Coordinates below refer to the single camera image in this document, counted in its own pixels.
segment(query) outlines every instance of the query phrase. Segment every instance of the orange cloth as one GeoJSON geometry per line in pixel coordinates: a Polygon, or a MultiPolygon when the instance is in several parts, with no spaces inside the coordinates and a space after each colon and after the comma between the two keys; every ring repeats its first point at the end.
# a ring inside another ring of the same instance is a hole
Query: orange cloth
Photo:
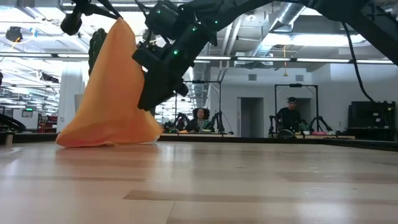
{"type": "Polygon", "coordinates": [[[151,142],[162,130],[149,111],[138,109],[142,67],[131,56],[136,38],[118,19],[112,26],[73,121],[58,135],[65,147],[151,142]]]}

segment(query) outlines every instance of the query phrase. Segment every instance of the door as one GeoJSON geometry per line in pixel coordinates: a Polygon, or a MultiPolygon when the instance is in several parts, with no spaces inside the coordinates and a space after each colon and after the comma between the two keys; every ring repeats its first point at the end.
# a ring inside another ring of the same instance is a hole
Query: door
{"type": "Polygon", "coordinates": [[[240,98],[239,115],[238,115],[239,117],[238,130],[240,130],[239,133],[241,137],[243,138],[264,137],[264,99],[263,98],[240,98]]]}
{"type": "Polygon", "coordinates": [[[312,109],[311,109],[311,100],[310,98],[297,98],[296,101],[296,110],[300,112],[301,118],[306,120],[309,124],[313,119],[311,117],[312,109]]]}
{"type": "Polygon", "coordinates": [[[241,137],[241,102],[242,102],[242,98],[238,98],[238,106],[237,106],[237,113],[236,113],[236,136],[237,137],[241,137]]]}

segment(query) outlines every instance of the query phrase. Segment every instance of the white column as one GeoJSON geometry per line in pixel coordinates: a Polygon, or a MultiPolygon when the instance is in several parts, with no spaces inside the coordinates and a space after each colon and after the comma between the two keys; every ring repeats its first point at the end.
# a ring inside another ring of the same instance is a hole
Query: white column
{"type": "Polygon", "coordinates": [[[62,131],[76,115],[76,100],[85,89],[87,62],[65,62],[62,71],[57,132],[62,131]]]}

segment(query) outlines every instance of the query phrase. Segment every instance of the wooden floor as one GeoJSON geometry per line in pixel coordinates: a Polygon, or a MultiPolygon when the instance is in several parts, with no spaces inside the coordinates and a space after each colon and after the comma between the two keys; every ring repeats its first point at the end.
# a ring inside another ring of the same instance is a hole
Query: wooden floor
{"type": "Polygon", "coordinates": [[[0,149],[0,223],[397,224],[398,153],[157,143],[0,149]]]}

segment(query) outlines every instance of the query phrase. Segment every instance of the woman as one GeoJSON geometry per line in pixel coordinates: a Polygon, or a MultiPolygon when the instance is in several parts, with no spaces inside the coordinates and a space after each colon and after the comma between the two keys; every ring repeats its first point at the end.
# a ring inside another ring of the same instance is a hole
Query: woman
{"type": "Polygon", "coordinates": [[[187,125],[189,133],[200,133],[206,121],[209,119],[210,110],[204,108],[197,108],[193,110],[193,120],[187,125]]]}

